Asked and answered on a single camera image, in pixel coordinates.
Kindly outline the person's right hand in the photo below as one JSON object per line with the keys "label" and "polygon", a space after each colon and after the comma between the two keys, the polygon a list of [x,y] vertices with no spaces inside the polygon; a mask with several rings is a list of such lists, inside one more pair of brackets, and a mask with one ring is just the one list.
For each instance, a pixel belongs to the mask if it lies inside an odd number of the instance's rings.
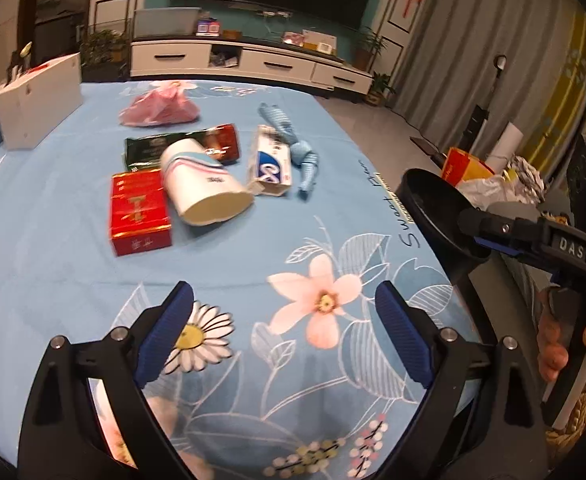
{"label": "person's right hand", "polygon": [[[538,294],[542,305],[542,313],[538,323],[538,370],[545,382],[555,382],[558,373],[566,367],[570,355],[563,344],[566,338],[561,322],[554,316],[550,308],[550,294],[557,290],[556,286],[543,289]],[[586,347],[586,329],[582,334],[582,342]]]}

